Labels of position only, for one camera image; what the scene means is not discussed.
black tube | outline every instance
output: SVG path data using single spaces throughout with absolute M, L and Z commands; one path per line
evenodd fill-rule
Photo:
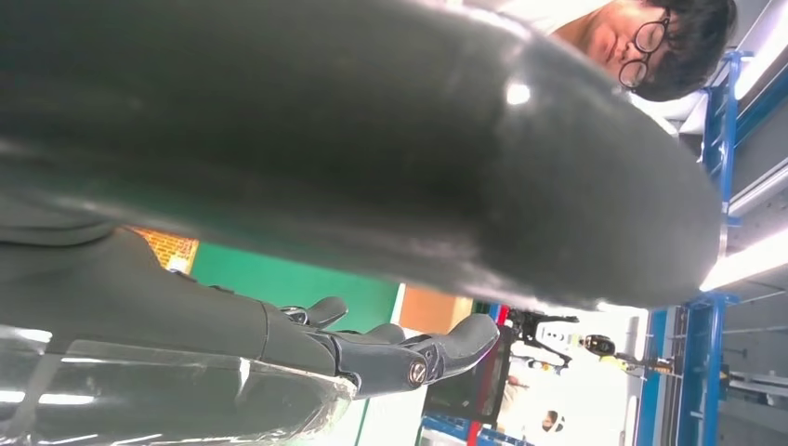
M 582 60 L 404 0 L 4 2 L 0 185 L 510 304 L 656 306 L 716 255 L 703 172 Z

blue metal rack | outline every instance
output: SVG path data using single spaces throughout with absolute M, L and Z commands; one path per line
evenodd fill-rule
M 739 51 L 729 52 L 721 69 L 706 88 L 708 95 L 705 131 L 701 162 L 709 176 L 719 187 L 720 245 L 719 254 L 725 254 L 728 245 L 728 228 L 739 221 L 729 216 L 732 198 L 733 159 L 737 143 L 737 118 L 739 103 L 734 89 L 742 70 Z M 662 442 L 677 446 L 715 446 L 720 401 L 720 373 L 722 369 L 722 335 L 727 306 L 738 299 L 731 295 L 707 293 L 666 313 L 652 314 L 650 333 L 659 336 L 657 354 L 675 356 L 683 361 L 681 375 L 661 378 L 650 376 L 655 382 L 644 387 L 639 414 L 638 445 L 650 445 L 655 434 Z M 667 314 L 676 314 L 671 351 L 663 345 Z M 667 404 L 662 429 L 655 432 L 649 417 L 656 415 L 659 380 L 665 379 L 665 387 L 673 394 L 663 398 Z

man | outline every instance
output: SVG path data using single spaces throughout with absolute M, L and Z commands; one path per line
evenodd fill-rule
M 550 407 L 557 403 L 554 398 L 549 392 L 534 391 L 523 383 L 522 376 L 511 374 L 506 380 L 497 430 L 517 439 L 538 436 L 540 432 L 534 428 L 539 424 L 542 435 L 560 432 L 564 428 L 564 417 L 559 417 Z
M 511 0 L 499 12 L 575 47 L 648 100 L 702 87 L 733 34 L 733 0 Z

